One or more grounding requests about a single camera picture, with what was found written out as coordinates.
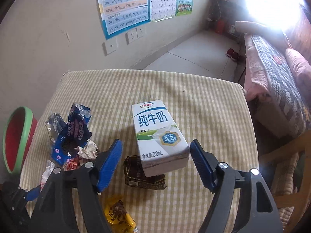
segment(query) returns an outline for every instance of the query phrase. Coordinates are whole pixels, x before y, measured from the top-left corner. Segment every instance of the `tabletop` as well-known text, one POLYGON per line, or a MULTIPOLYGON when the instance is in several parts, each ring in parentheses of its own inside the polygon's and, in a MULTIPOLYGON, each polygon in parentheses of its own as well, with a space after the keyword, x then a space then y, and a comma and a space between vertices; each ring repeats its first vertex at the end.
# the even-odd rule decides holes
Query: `tabletop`
MULTIPOLYGON (((258 168, 254 129, 244 91, 239 84, 191 74, 146 70, 91 70, 69 72, 63 76, 47 105, 25 160, 20 185, 31 189, 40 184, 49 159, 49 137, 44 122, 53 112, 67 121, 75 101, 91 108, 88 124, 92 140, 101 151, 114 139, 123 144, 122 159, 109 187, 100 200, 114 194, 123 196, 125 209, 137 223, 139 232, 195 232, 203 222, 213 198, 204 188, 194 162, 165 174, 165 190, 128 187, 122 163, 138 148, 131 105, 161 99, 186 141, 197 139, 204 150, 232 168, 249 171, 258 168)), ((238 208, 235 190, 226 232, 231 232, 238 208)), ((86 232, 77 192, 74 206, 80 232, 86 232)), ((28 206, 32 212, 34 204, 28 206)))

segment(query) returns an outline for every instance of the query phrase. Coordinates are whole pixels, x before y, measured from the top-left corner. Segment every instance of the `white switch plate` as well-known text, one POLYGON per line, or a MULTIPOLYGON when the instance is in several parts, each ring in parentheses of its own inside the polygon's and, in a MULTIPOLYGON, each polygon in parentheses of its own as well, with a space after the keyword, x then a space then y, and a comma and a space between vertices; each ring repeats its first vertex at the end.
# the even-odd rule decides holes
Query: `white switch plate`
POLYGON ((115 37, 105 42, 105 49, 106 49, 107 55, 114 52, 117 48, 118 48, 118 45, 117 45, 117 40, 115 37))
POLYGON ((127 32, 126 33, 126 38, 127 38, 128 44, 130 44, 133 41, 137 40, 138 39, 138 37, 137 37, 137 29, 134 28, 131 31, 127 32))
POLYGON ((141 26, 138 26, 138 27, 137 27, 137 36, 138 36, 138 38, 145 36, 145 34, 146 34, 146 29, 145 29, 145 27, 142 26, 142 25, 141 25, 141 26))

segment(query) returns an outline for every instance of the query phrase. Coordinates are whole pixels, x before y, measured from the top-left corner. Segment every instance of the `metal screw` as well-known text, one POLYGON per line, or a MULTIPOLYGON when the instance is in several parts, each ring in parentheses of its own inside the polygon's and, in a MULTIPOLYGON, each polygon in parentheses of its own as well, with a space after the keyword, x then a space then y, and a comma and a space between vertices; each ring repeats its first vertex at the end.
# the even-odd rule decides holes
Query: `metal screw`
POLYGON ((225 162, 220 162, 219 167, 222 169, 226 169, 226 168, 228 168, 228 165, 225 162))
POLYGON ((259 171, 256 169, 256 168, 253 168, 251 170, 251 173, 254 174, 254 175, 258 175, 259 174, 259 171))
POLYGON ((60 168, 59 168, 59 167, 55 168, 55 169, 53 170, 53 173, 55 173, 55 174, 60 173, 60 168))
POLYGON ((93 164, 93 162, 89 161, 89 162, 86 162, 84 165, 86 168, 91 168, 91 167, 93 167, 94 164, 93 164))

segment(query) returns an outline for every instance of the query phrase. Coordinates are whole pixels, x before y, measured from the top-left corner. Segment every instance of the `yellow wrapper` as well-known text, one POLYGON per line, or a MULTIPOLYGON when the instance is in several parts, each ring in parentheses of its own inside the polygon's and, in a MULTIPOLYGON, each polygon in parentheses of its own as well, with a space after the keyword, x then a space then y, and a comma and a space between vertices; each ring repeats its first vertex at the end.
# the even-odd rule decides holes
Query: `yellow wrapper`
POLYGON ((115 233, 138 233, 136 223, 133 218, 126 212, 121 195, 115 195, 106 202, 105 216, 111 223, 115 233))

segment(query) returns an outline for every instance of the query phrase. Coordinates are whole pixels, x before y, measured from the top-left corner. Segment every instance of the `shoe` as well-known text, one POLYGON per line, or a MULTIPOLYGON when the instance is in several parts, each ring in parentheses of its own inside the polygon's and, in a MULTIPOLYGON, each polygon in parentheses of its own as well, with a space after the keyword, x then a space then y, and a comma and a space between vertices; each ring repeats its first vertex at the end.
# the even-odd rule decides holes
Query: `shoe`
POLYGON ((234 51, 233 54, 231 55, 231 59, 233 61, 237 61, 238 60, 238 53, 234 51))
POLYGON ((234 50, 232 48, 230 48, 227 53, 226 56, 228 56, 229 58, 231 58, 232 54, 234 53, 234 50))

